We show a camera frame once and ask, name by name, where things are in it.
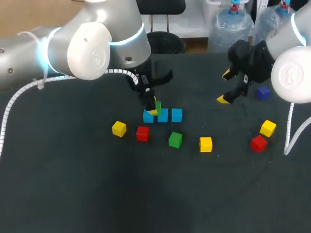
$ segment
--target chair backrest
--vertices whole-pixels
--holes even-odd
[[[142,15],[179,15],[186,9],[185,0],[136,0]]]

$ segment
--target row of blue cubes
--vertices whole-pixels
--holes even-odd
[[[144,110],[143,115],[144,123],[153,123],[154,116]],[[161,114],[157,116],[157,121],[161,123],[167,123],[169,121],[169,110],[167,108],[161,109]],[[181,108],[172,109],[172,122],[182,121],[182,110]]]

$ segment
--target white cable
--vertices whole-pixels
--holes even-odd
[[[135,83],[135,85],[138,84],[138,78],[136,77],[135,74],[133,74],[132,72],[128,71],[128,70],[124,70],[124,69],[108,69],[104,74],[112,74],[112,73],[118,73],[118,74],[125,74],[130,76],[133,79],[133,82]],[[76,79],[75,77],[72,76],[58,76],[58,77],[53,77],[53,78],[47,78],[46,82],[54,82],[54,81],[62,81],[62,80],[70,80],[70,79]],[[41,83],[41,80],[37,80],[37,81],[33,81],[25,86],[23,86],[20,90],[18,90],[10,99],[9,103],[6,105],[6,108],[4,110],[4,114],[3,114],[3,118],[2,118],[2,124],[1,124],[1,130],[0,130],[0,158],[2,155],[2,150],[3,150],[3,146],[4,146],[4,138],[5,138],[5,131],[6,131],[6,124],[9,118],[9,114],[11,111],[11,108],[14,104],[14,102],[17,100],[17,98],[23,94],[25,91],[27,91],[28,89],[30,89],[33,86],[38,85],[39,83]]]
[[[22,35],[22,34],[27,34],[27,35],[31,36],[37,42],[38,46],[42,47],[42,43],[40,42],[39,38],[35,34],[33,34],[32,32],[20,32],[17,35]],[[48,78],[48,73],[49,73],[49,65],[46,64],[43,67],[43,79],[41,82],[38,82],[38,85],[37,85],[39,90],[44,88],[44,83],[46,82],[46,80]]]
[[[292,115],[294,110],[294,104],[291,103],[290,111],[288,113],[288,119],[287,119],[287,130],[286,130],[286,140],[285,140],[285,148],[284,148],[284,155],[288,155],[293,148],[295,142],[297,141],[300,134],[304,131],[304,129],[310,125],[311,123],[311,117],[309,117],[305,122],[302,123],[302,125],[298,128],[296,133],[294,134],[292,140],[290,141],[291,137],[291,124],[292,124]]]

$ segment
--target wooden floor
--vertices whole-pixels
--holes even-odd
[[[207,38],[189,38],[183,39],[186,53],[206,53],[207,52]]]

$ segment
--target blue cube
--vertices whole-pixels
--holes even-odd
[[[182,120],[182,110],[181,108],[172,109],[172,122],[181,122]]]
[[[146,110],[144,110],[144,123],[153,123],[154,122],[154,116],[148,113]]]
[[[256,91],[256,97],[259,100],[266,100],[270,97],[271,91],[267,86],[261,86]]]
[[[168,122],[169,110],[167,108],[161,109],[161,114],[157,116],[158,122]]]

